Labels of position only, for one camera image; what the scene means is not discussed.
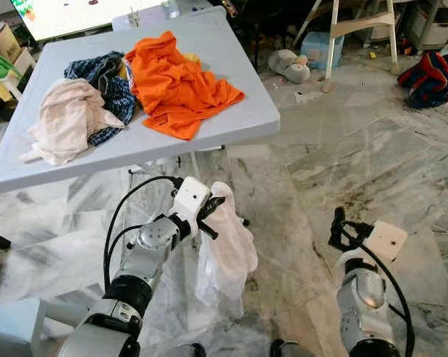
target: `pile of clothes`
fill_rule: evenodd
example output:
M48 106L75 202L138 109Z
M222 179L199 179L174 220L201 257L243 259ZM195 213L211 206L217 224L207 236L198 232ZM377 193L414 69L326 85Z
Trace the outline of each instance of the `pile of clothes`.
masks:
M148 118L143 125L191 140L201 121L244 98L226 80L202 71L195 54L181 54L169 31L142 39L126 55L70 63L64 78L42 99L39 119L28 132L36 139L23 161L43 158L53 165L73 160L88 144L114 137L131 121L136 99Z
M407 103L422 109L448 102L448 46L425 53L420 62L403 72L398 83L410 89Z

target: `orange cloth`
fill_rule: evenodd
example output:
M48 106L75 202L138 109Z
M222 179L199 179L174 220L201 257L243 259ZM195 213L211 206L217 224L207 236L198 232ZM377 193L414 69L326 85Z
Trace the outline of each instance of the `orange cloth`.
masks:
M164 134L190 140L201 120L244 99L226 80L217 81L200 63L186 59L170 31L142 39L126 59L132 65L132 93L150 115L143 124Z

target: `marble floor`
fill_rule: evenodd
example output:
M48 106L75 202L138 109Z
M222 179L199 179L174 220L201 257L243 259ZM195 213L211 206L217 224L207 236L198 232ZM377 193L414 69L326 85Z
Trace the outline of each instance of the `marble floor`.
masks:
M345 52L330 94L320 91L321 71L302 85L264 71L280 133L197 153L207 184L234 189L259 267L247 279L244 317L231 319L194 298L199 242L181 244L146 312L142 356L186 341L201 342L209 356L268 356L274 338L298 341L304 356L346 356L335 299L340 253L327 245L332 212L342 205L352 219L383 219L409 232L389 268L411 307L414 356L448 357L448 104L410 109L389 74L390 57L369 59L367 51ZM414 59L400 61L404 68ZM192 174L188 155L181 159L177 174ZM0 194L0 234L13 241L0 251L0 303L100 298L105 230L120 197L144 179L121 168ZM134 197L117 225L145 221L149 197ZM390 287L388 296L397 306ZM403 351L403 322L391 320ZM48 321L45 356L69 332Z

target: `clear plastic container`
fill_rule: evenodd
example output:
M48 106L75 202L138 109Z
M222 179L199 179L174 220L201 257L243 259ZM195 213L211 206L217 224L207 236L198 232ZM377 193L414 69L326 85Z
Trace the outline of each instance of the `clear plastic container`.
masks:
M179 8L176 0L165 0L161 2L164 15L167 19L174 19L179 16Z
M343 45L344 36L337 37L334 41L333 68L339 65ZM308 58L308 65L311 68L326 69L328 48L329 33L310 32L301 44L300 54L304 54Z

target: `black cable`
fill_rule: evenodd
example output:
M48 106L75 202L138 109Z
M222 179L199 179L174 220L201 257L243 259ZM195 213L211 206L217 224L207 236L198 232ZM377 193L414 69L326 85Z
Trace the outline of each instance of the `black cable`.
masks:
M412 357L413 351L414 351L414 345L415 345L415 332L414 327L412 324L412 316L410 315L409 305L407 304L407 301L405 300L405 296L403 296L402 290L399 287L399 284L395 280L395 278L392 276L392 273L387 269L386 265L382 263L382 261L375 255L369 248L367 248L364 244L362 244L358 239L354 238L352 235L350 235L343 226L340 227L342 233L348 237L350 243L355 243L359 248L361 248L363 251L365 251L378 265L382 268L384 273L386 273L388 279L394 286L395 291L397 292L397 295L400 299L400 303L402 303L402 309L403 313L405 315L405 322L406 322L406 334L407 334L407 340L406 340L406 347L405 347L405 356L406 357Z
M110 221L110 226L108 227L108 233L106 234L105 248L103 249L103 278L105 281L105 291L108 290L110 286L110 274L109 274L109 266L108 266L108 248L110 245L111 233L113 232L114 221L116 221L118 212L121 209L121 206L125 203L125 201L130 197L133 193L138 191L141 187L149 184L150 182L157 180L170 180L174 185L178 184L178 180L182 180L182 178L175 178L172 176L155 176L147 179L144 182L141 182L138 186L129 191L120 201L117 208L114 210L113 217Z
M390 310L392 310L393 312L395 312L402 320L404 320L405 322L407 322L407 319L405 317L405 315L394 305L392 305L391 303L389 304L389 308Z
M132 225L131 227L127 227L127 228L125 228L125 229L123 229L115 238L114 238L114 240L113 240L113 242L111 243L111 246L110 246L110 252L108 253L108 258L107 258L107 262L106 262L106 264L107 264L107 266L108 266L108 275L110 275L110 270L109 270L109 268L110 268L110 263L111 263L111 256L113 255L113 250L114 250L114 247L116 246L116 244L118 243L118 241L120 240L120 238L126 233L126 232L129 232L129 231L132 231L132 230L134 230L134 229L138 229L138 228L141 228L142 227L142 225Z

